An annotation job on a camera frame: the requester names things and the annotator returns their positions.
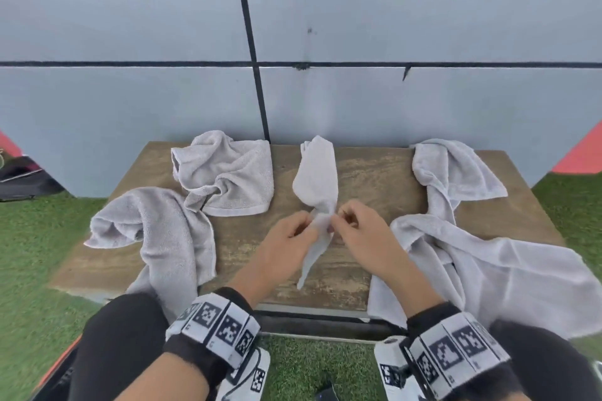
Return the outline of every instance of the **black pants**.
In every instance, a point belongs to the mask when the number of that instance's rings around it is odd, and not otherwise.
[[[166,329],[160,306],[145,294],[123,295],[104,306],[84,328],[69,400],[113,401],[161,355]],[[490,331],[512,357],[531,401],[601,400],[587,359],[568,341],[503,321]]]

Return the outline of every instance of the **black and white wristband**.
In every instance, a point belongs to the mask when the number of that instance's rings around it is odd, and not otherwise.
[[[455,313],[411,337],[414,339],[404,341],[402,352],[430,399],[451,399],[459,393],[466,397],[466,388],[478,388],[484,373],[509,371],[514,375],[506,364],[510,360],[508,353],[469,313]],[[517,389],[520,385],[514,378],[507,391]]]
[[[194,364],[215,388],[245,360],[259,334],[252,312],[229,287],[199,296],[167,329],[163,350]]]

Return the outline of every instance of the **green turf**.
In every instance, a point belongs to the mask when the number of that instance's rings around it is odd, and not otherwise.
[[[570,247],[602,277],[602,175],[546,176],[534,189]],[[97,306],[45,288],[103,200],[66,193],[0,204],[0,398],[27,399]],[[372,347],[263,338],[272,355],[264,400],[310,400],[333,378],[342,401],[383,399]],[[579,347],[602,358],[602,339]]]

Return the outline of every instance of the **hand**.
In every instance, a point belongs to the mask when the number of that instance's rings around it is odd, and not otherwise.
[[[358,200],[350,200],[330,219],[353,257],[366,271],[388,283],[399,275],[406,252],[380,215]]]
[[[252,308],[301,268],[305,254],[319,235],[318,229],[309,226],[311,221],[307,211],[278,221],[251,260],[228,283]]]

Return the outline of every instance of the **wooden tabletop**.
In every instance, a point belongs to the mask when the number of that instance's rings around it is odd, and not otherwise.
[[[154,185],[182,192],[172,177],[170,148],[186,144],[151,142],[119,183],[109,200],[136,187]],[[425,213],[425,188],[412,173],[413,149],[335,148],[339,204],[357,198],[376,209],[390,223],[396,217]],[[500,178],[507,198],[463,202],[456,210],[457,225],[483,239],[509,237],[564,246],[546,212],[503,151],[478,151]],[[241,217],[210,217],[215,230],[218,276],[203,291],[225,283],[241,268],[276,221],[307,209],[293,193],[293,179],[301,161],[299,146],[272,145],[275,193],[267,213]],[[83,241],[58,269],[50,286],[95,301],[123,293],[143,267],[140,243],[122,249],[90,249]],[[314,264],[303,289],[298,275],[280,286],[267,303],[365,311],[370,275],[351,258],[341,240],[333,240]]]

